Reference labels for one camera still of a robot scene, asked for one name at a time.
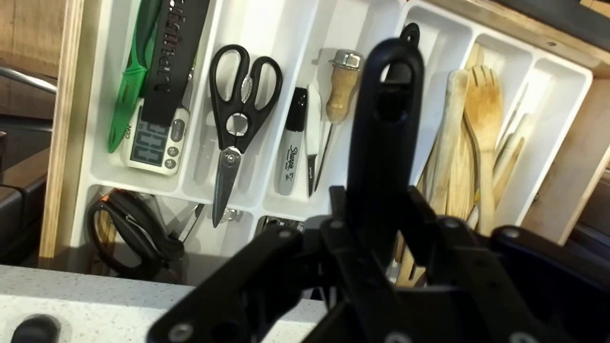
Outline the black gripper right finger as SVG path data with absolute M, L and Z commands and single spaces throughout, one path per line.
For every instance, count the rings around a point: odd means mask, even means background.
M 610 341 L 610 271 L 516 225 L 489 237 L 436 216 L 415 187 L 398 195 L 398 227 L 428 286 L 463 292 L 488 339 Z

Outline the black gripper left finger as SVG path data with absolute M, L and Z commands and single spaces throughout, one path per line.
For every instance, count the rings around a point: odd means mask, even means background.
M 261 343 L 308 288 L 339 288 L 331 221 L 348 223 L 348 191 L 329 189 L 331 214 L 312 229 L 270 227 L 181 298 L 146 332 L 146 343 Z

